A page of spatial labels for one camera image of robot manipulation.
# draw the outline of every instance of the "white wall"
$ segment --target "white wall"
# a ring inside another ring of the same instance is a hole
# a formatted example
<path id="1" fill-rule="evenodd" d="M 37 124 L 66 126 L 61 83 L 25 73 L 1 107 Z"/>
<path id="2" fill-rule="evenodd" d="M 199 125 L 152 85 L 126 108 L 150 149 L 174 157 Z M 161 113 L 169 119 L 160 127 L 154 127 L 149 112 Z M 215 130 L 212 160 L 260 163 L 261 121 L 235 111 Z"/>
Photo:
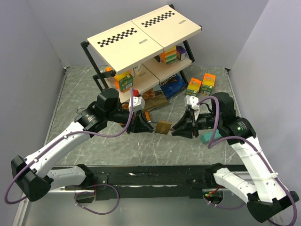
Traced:
<path id="1" fill-rule="evenodd" d="M 3 201 L 10 161 L 43 146 L 63 67 L 26 1 L 0 2 L 0 31 L 0 224 L 9 226 L 18 207 Z M 9 198 L 20 196 L 15 186 Z"/>
<path id="2" fill-rule="evenodd" d="M 274 170 L 301 196 L 301 2 L 270 0 L 241 51 L 231 82 Z M 297 203 L 299 211 L 301 202 Z M 292 208 L 282 214 L 285 223 Z M 301 225 L 298 217 L 296 225 Z"/>
<path id="3" fill-rule="evenodd" d="M 63 65 L 87 65 L 88 37 L 167 4 L 203 26 L 195 65 L 232 68 L 268 0 L 28 0 Z M 96 54 L 95 60 L 104 64 Z"/>

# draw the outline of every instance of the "checkerboard pattern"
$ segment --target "checkerboard pattern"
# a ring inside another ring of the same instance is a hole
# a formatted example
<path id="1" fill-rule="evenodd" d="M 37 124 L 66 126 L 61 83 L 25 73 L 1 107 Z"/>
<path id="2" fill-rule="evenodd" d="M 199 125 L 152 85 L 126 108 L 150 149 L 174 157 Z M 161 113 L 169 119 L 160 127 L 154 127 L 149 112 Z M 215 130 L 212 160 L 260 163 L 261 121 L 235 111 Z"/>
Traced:
<path id="1" fill-rule="evenodd" d="M 150 19 L 149 21 L 145 21 L 144 23 L 141 23 L 141 24 L 144 25 L 144 27 L 149 27 L 149 26 L 152 26 L 153 24 L 159 23 L 160 21 L 171 17 L 174 14 L 175 13 L 173 13 L 172 11 L 168 11 L 165 14 L 161 14 L 161 15 L 154 17 L 153 19 Z"/>
<path id="2" fill-rule="evenodd" d="M 97 44 L 99 44 L 100 47 L 102 48 L 104 46 L 109 45 L 110 43 L 114 43 L 116 41 L 119 41 L 120 39 L 124 39 L 124 38 L 128 37 L 129 35 L 132 35 L 136 32 L 138 32 L 138 31 L 136 31 L 135 28 L 132 27 L 130 30 L 126 30 L 125 32 L 114 35 L 111 38 L 107 38 L 106 40 L 99 41 Z"/>

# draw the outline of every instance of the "shelf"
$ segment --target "shelf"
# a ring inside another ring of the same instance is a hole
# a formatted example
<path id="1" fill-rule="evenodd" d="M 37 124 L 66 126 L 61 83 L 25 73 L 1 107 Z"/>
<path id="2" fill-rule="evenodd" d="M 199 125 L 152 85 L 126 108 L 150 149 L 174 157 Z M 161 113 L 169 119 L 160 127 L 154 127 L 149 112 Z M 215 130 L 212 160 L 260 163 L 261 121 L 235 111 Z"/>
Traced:
<path id="1" fill-rule="evenodd" d="M 170 76 L 178 73 L 180 70 L 188 67 L 191 64 L 189 58 L 178 61 L 172 65 L 167 65 L 164 62 L 159 63 L 156 59 L 152 58 L 143 63 L 143 65 L 154 75 L 160 82 L 169 78 Z"/>
<path id="2" fill-rule="evenodd" d="M 168 5 L 132 20 L 154 39 L 163 50 L 179 44 L 199 33 L 202 28 Z"/>
<path id="3" fill-rule="evenodd" d="M 87 40 L 116 74 L 126 72 L 163 52 L 163 48 L 132 21 Z"/>
<path id="4" fill-rule="evenodd" d="M 108 81 L 107 78 L 106 78 L 106 82 L 108 83 L 108 86 L 110 88 L 113 88 L 111 82 Z M 142 65 L 140 74 L 134 77 L 134 85 L 132 86 L 132 88 L 137 89 L 139 93 L 142 94 L 158 84 L 159 84 L 159 80 Z M 122 103 L 129 101 L 131 97 L 130 90 L 124 93 L 120 92 L 119 90 L 118 92 L 119 92 L 120 101 Z"/>

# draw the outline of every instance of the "lower shelf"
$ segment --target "lower shelf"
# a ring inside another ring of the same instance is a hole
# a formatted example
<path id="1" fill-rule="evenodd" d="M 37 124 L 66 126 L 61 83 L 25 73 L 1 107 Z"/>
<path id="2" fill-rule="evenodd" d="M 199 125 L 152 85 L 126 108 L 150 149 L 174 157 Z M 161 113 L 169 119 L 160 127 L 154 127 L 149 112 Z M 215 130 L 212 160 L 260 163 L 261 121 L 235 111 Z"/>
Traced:
<path id="1" fill-rule="evenodd" d="M 107 78 L 106 78 L 106 82 L 110 88 L 113 88 L 112 83 Z M 159 80 L 142 65 L 140 74 L 134 77 L 134 85 L 132 86 L 132 88 L 137 89 L 139 93 L 142 94 L 158 84 L 159 84 Z M 129 101 L 131 97 L 130 90 L 124 93 L 120 92 L 119 90 L 118 92 L 119 92 L 120 101 L 122 103 Z"/>
<path id="2" fill-rule="evenodd" d="M 191 65 L 191 60 L 187 57 L 182 61 L 178 61 L 172 65 L 167 65 L 164 62 L 159 63 L 155 58 L 152 58 L 143 63 L 143 65 L 155 75 L 160 82 L 178 73 L 180 70 Z"/>

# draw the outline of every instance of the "marble tabletop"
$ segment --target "marble tabletop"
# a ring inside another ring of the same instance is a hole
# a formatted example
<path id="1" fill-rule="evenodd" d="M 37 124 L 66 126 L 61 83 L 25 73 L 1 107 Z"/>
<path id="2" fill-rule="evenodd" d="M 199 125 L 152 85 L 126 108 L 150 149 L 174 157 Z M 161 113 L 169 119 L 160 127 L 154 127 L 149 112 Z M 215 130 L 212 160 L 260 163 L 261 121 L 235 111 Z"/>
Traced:
<path id="1" fill-rule="evenodd" d="M 214 92 L 226 92 L 233 97 L 227 71 L 219 67 L 189 66 L 184 69 L 187 80 L 203 79 L 204 73 L 216 75 Z M 96 74 L 91 66 L 72 66 L 67 69 L 66 80 L 58 102 L 48 142 L 59 135 L 74 119 L 78 107 L 86 107 L 96 100 L 99 89 L 92 79 Z M 154 121 L 169 121 L 173 125 L 183 116 L 185 90 L 169 100 L 169 104 L 150 111 Z M 203 105 L 201 112 L 206 112 Z M 108 122 L 100 133 L 115 134 L 121 131 L 119 124 Z M 62 158 L 58 165 L 194 165 L 194 164 L 242 164 L 241 159 L 222 142 L 208 149 L 200 136 L 194 139 L 173 137 L 171 133 L 122 134 L 116 138 L 93 137 Z"/>

